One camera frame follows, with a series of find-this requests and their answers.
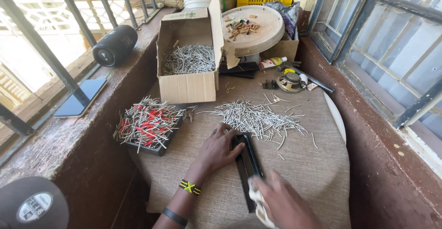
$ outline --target cardboard box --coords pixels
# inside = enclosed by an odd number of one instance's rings
[[[213,46],[215,71],[165,75],[163,62],[176,40],[178,46]],[[158,80],[161,100],[172,104],[215,101],[218,86],[218,67],[224,47],[219,0],[212,0],[209,8],[179,12],[164,16],[160,22],[157,41]]]
[[[292,62],[295,60],[296,51],[298,50],[299,38],[298,32],[296,30],[295,40],[280,40],[273,47],[266,51],[261,52],[259,55],[264,59],[270,59],[273,57],[287,57],[287,62]]]

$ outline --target cap sticker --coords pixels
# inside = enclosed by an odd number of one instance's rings
[[[20,206],[17,220],[20,223],[30,223],[40,219],[51,208],[52,202],[52,195],[48,192],[32,195]]]

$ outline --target black cylindrical speaker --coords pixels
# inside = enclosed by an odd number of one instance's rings
[[[92,48],[95,61],[104,67],[115,67],[124,61],[137,43],[138,35],[129,25],[119,25]]]

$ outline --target green hose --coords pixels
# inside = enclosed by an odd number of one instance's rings
[[[223,13],[225,12],[225,2],[224,2],[224,0],[222,0],[222,12]]]

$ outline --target black wristband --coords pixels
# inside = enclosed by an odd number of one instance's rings
[[[187,225],[187,220],[183,219],[180,215],[177,215],[176,213],[172,212],[167,207],[164,208],[163,215],[168,216],[169,219],[175,221],[179,225],[182,225],[184,227],[186,227]]]

